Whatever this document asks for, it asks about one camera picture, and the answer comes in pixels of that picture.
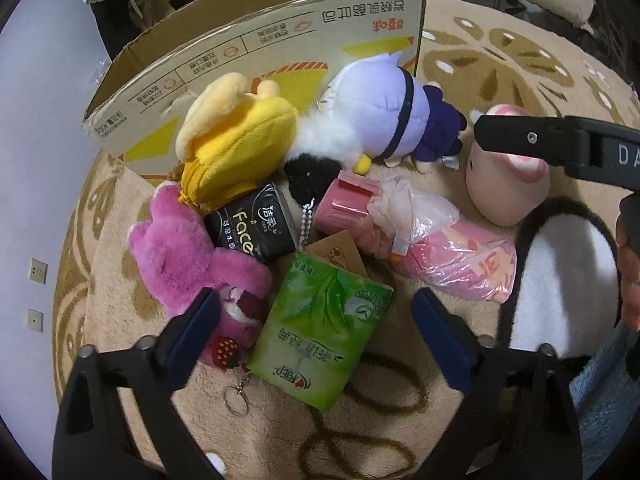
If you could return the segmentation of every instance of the white letter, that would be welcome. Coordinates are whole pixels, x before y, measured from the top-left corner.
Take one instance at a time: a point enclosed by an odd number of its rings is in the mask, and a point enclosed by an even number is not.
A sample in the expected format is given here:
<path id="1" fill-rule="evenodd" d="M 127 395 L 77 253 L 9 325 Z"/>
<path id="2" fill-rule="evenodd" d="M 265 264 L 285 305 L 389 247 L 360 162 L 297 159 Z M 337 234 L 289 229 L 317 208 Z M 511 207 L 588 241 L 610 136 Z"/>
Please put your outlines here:
<path id="1" fill-rule="evenodd" d="M 622 150 L 625 150 L 625 160 L 622 160 Z M 624 165 L 629 162 L 629 150 L 626 148 L 624 144 L 618 145 L 618 153 L 620 154 L 620 164 Z"/>

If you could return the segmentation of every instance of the pink plastic package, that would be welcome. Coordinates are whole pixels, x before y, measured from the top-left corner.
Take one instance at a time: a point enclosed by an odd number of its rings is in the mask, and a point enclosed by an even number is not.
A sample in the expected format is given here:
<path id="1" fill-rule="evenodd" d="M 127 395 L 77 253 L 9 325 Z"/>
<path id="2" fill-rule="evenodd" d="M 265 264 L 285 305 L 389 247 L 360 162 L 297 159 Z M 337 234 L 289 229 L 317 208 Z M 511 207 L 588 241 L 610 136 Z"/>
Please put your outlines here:
<path id="1" fill-rule="evenodd" d="M 381 183 L 342 171 L 314 224 L 326 234 L 348 230 L 362 252 L 465 300 L 503 303 L 513 289 L 513 243 L 461 218 L 446 199 L 414 189 L 407 179 Z"/>

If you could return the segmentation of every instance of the black tissue pack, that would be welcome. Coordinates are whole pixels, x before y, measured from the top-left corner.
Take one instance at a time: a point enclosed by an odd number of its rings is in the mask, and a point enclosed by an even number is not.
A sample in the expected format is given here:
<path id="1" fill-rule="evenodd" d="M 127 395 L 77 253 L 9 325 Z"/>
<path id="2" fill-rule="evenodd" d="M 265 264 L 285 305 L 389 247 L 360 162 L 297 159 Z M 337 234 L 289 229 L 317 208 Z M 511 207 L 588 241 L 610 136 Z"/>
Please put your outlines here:
<path id="1" fill-rule="evenodd" d="M 273 182 L 209 213 L 204 224 L 216 247 L 243 251 L 264 264 L 296 250 L 289 209 Z"/>

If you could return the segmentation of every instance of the strawberry decoration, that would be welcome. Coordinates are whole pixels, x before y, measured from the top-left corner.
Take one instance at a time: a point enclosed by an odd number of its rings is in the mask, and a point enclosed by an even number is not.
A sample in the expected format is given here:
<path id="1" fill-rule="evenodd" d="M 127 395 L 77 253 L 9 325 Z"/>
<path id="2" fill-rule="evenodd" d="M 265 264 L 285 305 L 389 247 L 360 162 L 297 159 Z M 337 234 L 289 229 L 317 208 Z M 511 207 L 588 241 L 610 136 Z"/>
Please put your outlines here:
<path id="1" fill-rule="evenodd" d="M 211 347 L 213 364 L 223 370 L 235 368 L 240 364 L 240 347 L 233 339 L 226 336 L 217 336 Z"/>

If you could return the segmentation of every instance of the green tissue pack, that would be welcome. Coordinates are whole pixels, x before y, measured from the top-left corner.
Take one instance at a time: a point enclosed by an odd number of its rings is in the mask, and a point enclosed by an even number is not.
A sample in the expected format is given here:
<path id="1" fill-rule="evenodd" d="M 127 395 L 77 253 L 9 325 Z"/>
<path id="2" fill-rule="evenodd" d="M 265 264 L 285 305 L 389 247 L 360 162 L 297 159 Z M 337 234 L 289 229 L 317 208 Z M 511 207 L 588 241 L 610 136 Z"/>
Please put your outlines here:
<path id="1" fill-rule="evenodd" d="M 248 364 L 319 410 L 340 396 L 393 289 L 297 253 Z"/>

